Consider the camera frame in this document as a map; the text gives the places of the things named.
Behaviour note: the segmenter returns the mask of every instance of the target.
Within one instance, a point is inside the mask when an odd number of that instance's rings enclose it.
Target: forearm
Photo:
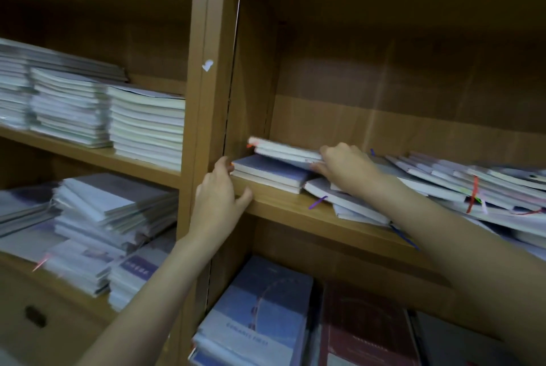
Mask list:
[[[194,279],[220,246],[217,242],[197,235],[196,231],[179,240],[78,365],[154,364]]]
[[[384,176],[361,197],[408,232],[528,364],[543,364],[546,264]]]

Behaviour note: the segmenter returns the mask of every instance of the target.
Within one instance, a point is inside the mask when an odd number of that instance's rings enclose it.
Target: white sticker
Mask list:
[[[207,61],[205,62],[205,64],[202,66],[202,67],[203,67],[203,70],[204,70],[204,71],[209,71],[209,69],[212,67],[213,64],[214,64],[214,61],[212,61],[212,60],[210,60],[210,59],[207,60]]]

